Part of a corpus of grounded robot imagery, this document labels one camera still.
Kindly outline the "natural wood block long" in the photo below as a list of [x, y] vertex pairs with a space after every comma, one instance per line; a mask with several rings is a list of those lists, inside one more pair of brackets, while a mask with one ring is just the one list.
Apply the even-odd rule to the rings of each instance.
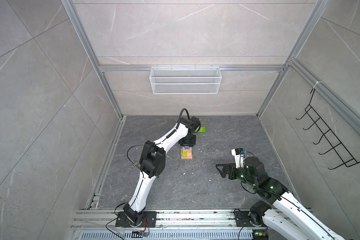
[[182, 159], [182, 160], [192, 160], [192, 159], [193, 159], [193, 156], [192, 156], [191, 158], [188, 158], [188, 157], [182, 158], [182, 153], [181, 153], [181, 159]]

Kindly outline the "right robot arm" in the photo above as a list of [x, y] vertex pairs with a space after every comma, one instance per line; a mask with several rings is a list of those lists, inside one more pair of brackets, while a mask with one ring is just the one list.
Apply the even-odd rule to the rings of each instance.
[[265, 225], [288, 240], [341, 240], [278, 180], [271, 178], [264, 164], [254, 156], [235, 155], [233, 164], [217, 164], [222, 178], [239, 180], [253, 188], [262, 198], [250, 208], [249, 218], [254, 226]]

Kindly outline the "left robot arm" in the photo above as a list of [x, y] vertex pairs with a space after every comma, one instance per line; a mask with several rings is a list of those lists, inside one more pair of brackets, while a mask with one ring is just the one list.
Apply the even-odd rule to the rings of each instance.
[[137, 227], [144, 219], [146, 201], [155, 179], [164, 171], [166, 154], [176, 144], [191, 148], [196, 145], [195, 133], [201, 129], [200, 119], [190, 117], [186, 108], [179, 114], [177, 123], [165, 135], [155, 141], [146, 141], [138, 163], [131, 161], [140, 170], [139, 180], [129, 202], [122, 203], [122, 214], [129, 225]]

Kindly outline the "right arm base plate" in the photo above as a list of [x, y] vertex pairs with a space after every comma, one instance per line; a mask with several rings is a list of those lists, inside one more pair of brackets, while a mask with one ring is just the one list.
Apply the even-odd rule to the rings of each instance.
[[256, 211], [242, 211], [234, 210], [234, 220], [236, 221], [237, 227], [265, 227], [263, 217], [265, 213]]

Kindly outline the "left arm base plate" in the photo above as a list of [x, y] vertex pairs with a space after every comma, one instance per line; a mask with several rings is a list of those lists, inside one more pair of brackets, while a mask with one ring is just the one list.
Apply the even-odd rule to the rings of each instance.
[[119, 212], [116, 219], [116, 227], [140, 227], [153, 228], [157, 221], [157, 212], [142, 211], [141, 213]]

